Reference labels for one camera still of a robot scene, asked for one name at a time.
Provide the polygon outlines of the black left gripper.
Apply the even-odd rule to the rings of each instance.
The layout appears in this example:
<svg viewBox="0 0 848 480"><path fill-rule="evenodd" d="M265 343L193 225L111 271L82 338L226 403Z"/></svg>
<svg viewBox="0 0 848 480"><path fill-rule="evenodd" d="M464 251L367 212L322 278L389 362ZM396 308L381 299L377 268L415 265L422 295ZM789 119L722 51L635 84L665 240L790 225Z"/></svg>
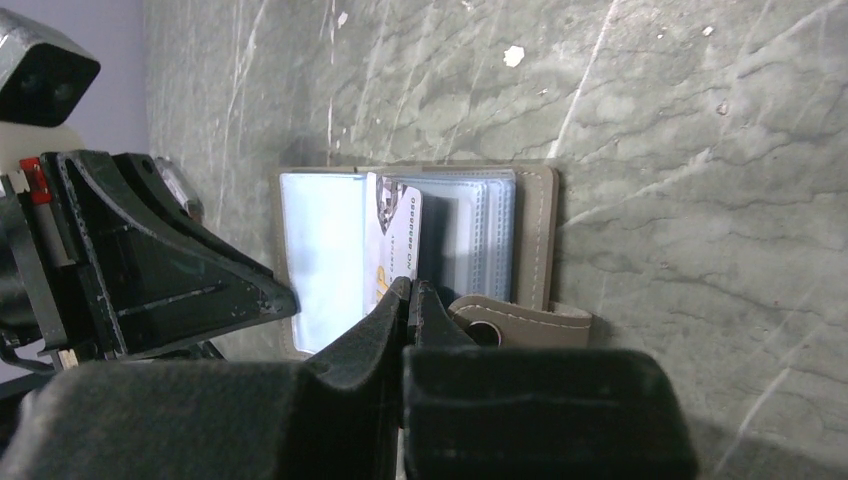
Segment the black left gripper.
<svg viewBox="0 0 848 480"><path fill-rule="evenodd" d="M294 292L193 220L155 161L75 150L1 178L1 359L210 357L211 338L290 317Z"/></svg>

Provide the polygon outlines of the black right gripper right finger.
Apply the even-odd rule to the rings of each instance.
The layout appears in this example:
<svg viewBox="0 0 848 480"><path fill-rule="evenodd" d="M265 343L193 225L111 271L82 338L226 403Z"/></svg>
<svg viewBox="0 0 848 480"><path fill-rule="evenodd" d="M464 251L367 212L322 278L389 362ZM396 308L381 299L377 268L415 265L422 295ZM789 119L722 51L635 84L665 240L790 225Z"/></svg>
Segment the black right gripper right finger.
<svg viewBox="0 0 848 480"><path fill-rule="evenodd" d="M410 479L694 479L673 386L627 349L481 346L426 281L402 352Z"/></svg>

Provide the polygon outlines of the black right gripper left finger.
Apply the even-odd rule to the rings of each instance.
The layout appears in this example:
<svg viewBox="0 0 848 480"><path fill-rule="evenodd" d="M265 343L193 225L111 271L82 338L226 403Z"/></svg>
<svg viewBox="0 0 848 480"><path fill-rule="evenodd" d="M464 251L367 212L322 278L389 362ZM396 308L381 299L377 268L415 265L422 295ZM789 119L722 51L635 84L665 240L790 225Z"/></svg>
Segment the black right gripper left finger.
<svg viewBox="0 0 848 480"><path fill-rule="evenodd" d="M411 283L305 361L92 362L38 391L5 479L392 479Z"/></svg>

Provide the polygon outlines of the grey card holder wallet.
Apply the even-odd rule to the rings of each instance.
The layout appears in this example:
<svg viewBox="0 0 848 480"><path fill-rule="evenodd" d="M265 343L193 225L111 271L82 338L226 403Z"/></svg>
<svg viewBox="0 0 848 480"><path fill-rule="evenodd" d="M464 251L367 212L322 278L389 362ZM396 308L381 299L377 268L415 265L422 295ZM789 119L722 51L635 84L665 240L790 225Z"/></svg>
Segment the grey card holder wallet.
<svg viewBox="0 0 848 480"><path fill-rule="evenodd" d="M269 179L275 273L299 302L292 343L315 354L362 317L369 173L422 194L418 276L485 345L584 347L591 315L551 298L559 174L545 165L281 168Z"/></svg>

